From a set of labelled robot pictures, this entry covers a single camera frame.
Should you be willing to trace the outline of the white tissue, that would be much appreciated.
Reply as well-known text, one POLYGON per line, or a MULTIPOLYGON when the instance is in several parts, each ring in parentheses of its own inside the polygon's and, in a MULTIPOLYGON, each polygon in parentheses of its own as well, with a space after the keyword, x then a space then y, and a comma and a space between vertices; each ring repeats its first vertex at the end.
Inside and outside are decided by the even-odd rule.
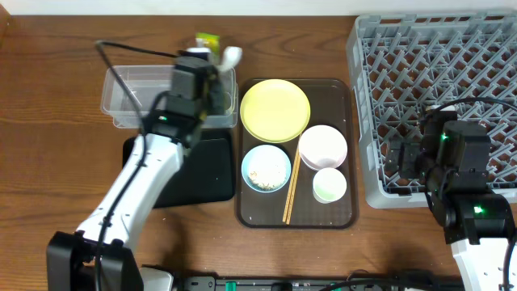
POLYGON ((236 46, 228 46, 223 52, 220 64, 217 69, 223 73, 233 69, 242 59, 242 48, 236 46))

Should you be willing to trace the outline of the green snack wrapper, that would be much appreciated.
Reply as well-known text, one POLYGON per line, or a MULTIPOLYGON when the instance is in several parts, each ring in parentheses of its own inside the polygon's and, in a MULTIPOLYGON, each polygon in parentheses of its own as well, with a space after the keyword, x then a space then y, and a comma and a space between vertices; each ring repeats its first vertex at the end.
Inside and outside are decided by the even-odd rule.
POLYGON ((210 50, 212 62, 218 64, 221 60, 221 43, 218 35, 205 32, 195 34, 196 45, 210 50))

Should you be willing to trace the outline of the white cup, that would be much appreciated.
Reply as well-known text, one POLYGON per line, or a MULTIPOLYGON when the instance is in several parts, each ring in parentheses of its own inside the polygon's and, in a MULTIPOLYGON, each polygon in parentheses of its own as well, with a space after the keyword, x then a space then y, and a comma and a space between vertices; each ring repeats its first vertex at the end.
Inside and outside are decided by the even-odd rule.
POLYGON ((319 203, 335 202, 344 197, 346 191, 347 180, 337 169, 324 168, 313 177, 313 196, 319 203))

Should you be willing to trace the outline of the yellow plate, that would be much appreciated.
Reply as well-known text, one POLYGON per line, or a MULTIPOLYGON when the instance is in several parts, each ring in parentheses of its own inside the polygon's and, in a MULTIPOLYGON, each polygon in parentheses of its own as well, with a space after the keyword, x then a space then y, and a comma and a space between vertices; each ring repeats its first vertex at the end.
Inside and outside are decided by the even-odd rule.
POLYGON ((283 143, 299 136, 309 123, 311 107, 302 89, 283 79, 251 86, 240 108, 246 131, 260 141, 283 143))

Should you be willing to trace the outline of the wooden chopstick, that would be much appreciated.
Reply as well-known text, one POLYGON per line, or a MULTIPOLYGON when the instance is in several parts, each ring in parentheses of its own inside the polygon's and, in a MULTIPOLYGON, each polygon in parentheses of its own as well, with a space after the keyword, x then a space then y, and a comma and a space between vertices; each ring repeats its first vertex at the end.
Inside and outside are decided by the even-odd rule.
POLYGON ((296 179, 299 171, 300 166, 300 154, 299 154, 299 146, 296 147, 296 153, 294 156, 294 161, 292 164, 292 173, 289 180, 289 186, 288 186, 288 194, 286 197, 286 203, 284 207, 284 215, 282 222, 285 224, 290 223, 290 217, 291 217, 291 211, 292 211, 292 201, 295 196, 295 190, 296 190, 296 179))
POLYGON ((289 225, 291 222, 291 216, 292 216, 292 209, 294 204, 294 199, 296 195, 296 185, 298 180, 298 175, 300 171, 301 166, 301 154, 299 149, 296 149, 296 157, 293 162, 293 168, 292 168, 292 175, 290 179, 290 184, 288 188, 288 196, 287 196, 287 202, 285 205, 284 210, 284 218, 283 221, 289 225))

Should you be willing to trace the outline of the blue bowl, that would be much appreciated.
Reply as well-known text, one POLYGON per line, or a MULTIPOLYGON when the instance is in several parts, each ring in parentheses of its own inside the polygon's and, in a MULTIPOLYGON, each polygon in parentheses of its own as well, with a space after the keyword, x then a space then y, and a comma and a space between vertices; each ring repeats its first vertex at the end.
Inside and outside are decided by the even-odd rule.
POLYGON ((290 162, 290 159, 287 156, 287 154, 283 150, 281 150, 279 147, 274 146, 274 145, 258 145, 258 146, 255 146, 253 149, 251 149, 245 155, 245 157, 242 160, 242 166, 241 166, 242 178, 244 179, 245 183, 250 188, 255 190, 256 192, 269 193, 269 192, 261 191, 258 188, 254 187, 248 179, 248 175, 247 175, 248 166, 249 166, 250 161, 254 158, 261 158, 261 159, 265 159, 265 158, 273 159, 274 158, 276 160, 281 160, 285 164, 285 166, 287 168, 287 176, 284 181, 284 184, 282 186, 280 186, 279 188, 277 188, 276 190, 271 191, 271 192, 280 190, 289 181, 291 173, 292 173, 292 166, 291 166, 291 162, 290 162))

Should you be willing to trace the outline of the rice food waste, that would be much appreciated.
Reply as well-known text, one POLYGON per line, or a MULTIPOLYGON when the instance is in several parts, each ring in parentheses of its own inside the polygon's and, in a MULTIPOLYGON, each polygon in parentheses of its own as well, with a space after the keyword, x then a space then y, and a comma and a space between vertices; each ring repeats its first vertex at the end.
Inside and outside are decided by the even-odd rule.
POLYGON ((281 160, 254 158, 249 163, 247 175, 254 187, 271 192, 284 184, 287 168, 281 160))

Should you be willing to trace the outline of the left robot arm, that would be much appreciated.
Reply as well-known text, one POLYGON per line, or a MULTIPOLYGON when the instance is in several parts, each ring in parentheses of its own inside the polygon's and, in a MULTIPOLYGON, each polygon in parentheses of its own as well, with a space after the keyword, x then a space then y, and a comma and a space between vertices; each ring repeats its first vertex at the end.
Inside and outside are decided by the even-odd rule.
POLYGON ((122 171, 98 207, 72 234, 56 232, 46 251, 51 290, 171 290, 174 277, 137 266, 134 251, 163 188, 196 146, 210 115, 225 113, 221 76, 236 61, 215 64, 187 53, 172 68, 171 87, 136 113, 141 132, 122 171))

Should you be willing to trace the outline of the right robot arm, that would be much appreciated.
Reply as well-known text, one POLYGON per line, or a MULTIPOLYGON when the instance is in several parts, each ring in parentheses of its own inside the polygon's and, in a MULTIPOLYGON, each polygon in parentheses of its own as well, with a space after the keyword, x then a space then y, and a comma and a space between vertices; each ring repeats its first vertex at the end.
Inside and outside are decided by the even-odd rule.
POLYGON ((450 110, 429 110, 421 141, 393 137, 385 170, 418 179, 443 228, 467 290, 516 288, 516 224, 508 200, 489 188, 485 128, 450 110))

